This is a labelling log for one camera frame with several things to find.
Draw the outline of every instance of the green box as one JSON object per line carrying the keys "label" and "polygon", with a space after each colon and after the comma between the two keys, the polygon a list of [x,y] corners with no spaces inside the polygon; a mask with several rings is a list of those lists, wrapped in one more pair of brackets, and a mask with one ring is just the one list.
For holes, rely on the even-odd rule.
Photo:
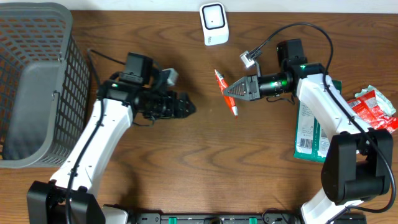
{"label": "green box", "polygon": [[[333,80],[341,92],[341,81]],[[298,103],[294,157],[308,161],[324,162],[329,150],[329,140],[317,119],[304,103]]]}

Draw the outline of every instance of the gray plastic basket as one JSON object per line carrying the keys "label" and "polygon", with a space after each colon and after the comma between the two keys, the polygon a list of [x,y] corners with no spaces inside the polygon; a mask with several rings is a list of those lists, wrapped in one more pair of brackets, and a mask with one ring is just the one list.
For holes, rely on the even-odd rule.
{"label": "gray plastic basket", "polygon": [[60,166],[84,128],[90,73],[55,3],[0,4],[0,167]]}

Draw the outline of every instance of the green clip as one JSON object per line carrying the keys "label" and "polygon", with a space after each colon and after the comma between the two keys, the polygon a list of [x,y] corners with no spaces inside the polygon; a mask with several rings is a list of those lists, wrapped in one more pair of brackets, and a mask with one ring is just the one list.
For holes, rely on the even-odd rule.
{"label": "green clip", "polygon": [[177,224],[177,218],[170,217],[169,218],[169,224]]}
{"label": "green clip", "polygon": [[257,218],[249,218],[249,224],[257,224]]}

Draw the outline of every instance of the red plastic wrapper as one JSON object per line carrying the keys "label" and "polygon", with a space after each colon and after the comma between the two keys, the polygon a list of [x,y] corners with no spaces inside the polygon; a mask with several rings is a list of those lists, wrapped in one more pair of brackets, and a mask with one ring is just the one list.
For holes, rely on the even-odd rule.
{"label": "red plastic wrapper", "polygon": [[390,133],[398,128],[398,119],[386,115],[376,101],[374,90],[350,100],[348,105],[364,121],[370,124],[374,129],[387,129]]}

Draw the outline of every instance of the wood grain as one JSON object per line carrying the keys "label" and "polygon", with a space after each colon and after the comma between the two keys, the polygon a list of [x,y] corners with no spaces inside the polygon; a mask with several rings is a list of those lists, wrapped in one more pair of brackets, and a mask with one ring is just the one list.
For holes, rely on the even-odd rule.
{"label": "wood grain", "polygon": [[[153,57],[179,74],[197,112],[187,119],[129,129],[106,169],[99,202],[165,213],[257,213],[269,207],[293,210],[320,189],[322,165],[293,158],[297,107],[285,102],[238,101],[234,119],[220,96],[213,69],[232,83],[246,71],[239,55],[277,28],[297,21],[330,34],[335,56],[330,74],[343,81],[347,100],[374,85],[398,106],[398,17],[378,14],[228,13],[229,41],[206,47],[195,12],[73,12],[73,35],[82,51],[96,49],[124,60],[128,52]],[[264,73],[279,70],[281,40],[302,38],[310,62],[326,63],[329,48],[309,27],[283,31],[264,47]],[[101,79],[123,68],[95,57]],[[92,84],[91,105],[96,85]],[[138,116],[137,122],[145,123]],[[395,144],[397,133],[394,133]],[[398,173],[398,153],[393,170]],[[1,223],[28,223],[25,194],[33,180],[47,181],[55,169],[0,170]],[[389,195],[364,205],[383,207]],[[398,206],[367,214],[368,223],[396,223]]]}

